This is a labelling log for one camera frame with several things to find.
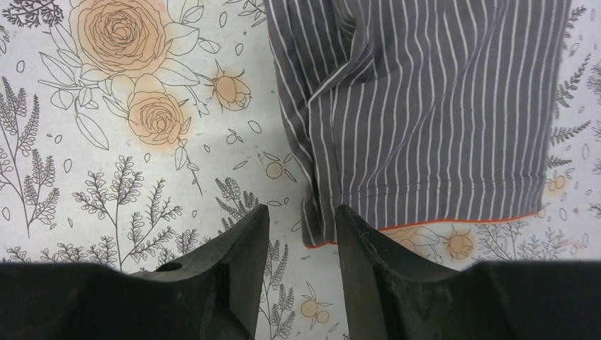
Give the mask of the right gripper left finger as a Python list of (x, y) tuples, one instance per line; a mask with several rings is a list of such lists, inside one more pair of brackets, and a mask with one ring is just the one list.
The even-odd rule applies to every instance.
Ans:
[(153, 272), (129, 298), (151, 339), (254, 339), (269, 245), (269, 209)]

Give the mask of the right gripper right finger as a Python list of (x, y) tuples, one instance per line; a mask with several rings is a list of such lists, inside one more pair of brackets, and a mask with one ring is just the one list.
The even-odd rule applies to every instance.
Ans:
[(426, 339), (417, 315), (403, 314), (427, 297), (411, 285), (456, 271), (393, 241), (348, 205), (338, 207), (335, 227), (351, 339)]

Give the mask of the grey striped underwear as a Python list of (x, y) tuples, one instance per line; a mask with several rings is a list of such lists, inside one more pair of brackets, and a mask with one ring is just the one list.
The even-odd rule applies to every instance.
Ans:
[(307, 247), (541, 208), (569, 1), (265, 1)]

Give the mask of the floral tablecloth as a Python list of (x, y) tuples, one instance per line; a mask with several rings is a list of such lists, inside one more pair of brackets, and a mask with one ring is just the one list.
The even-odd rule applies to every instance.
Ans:
[[(2, 1), (1, 260), (151, 271), (258, 204), (259, 339), (351, 339), (337, 240), (308, 247), (265, 1)], [(600, 257), (600, 2), (569, 1), (541, 208), (378, 229), (454, 269)]]

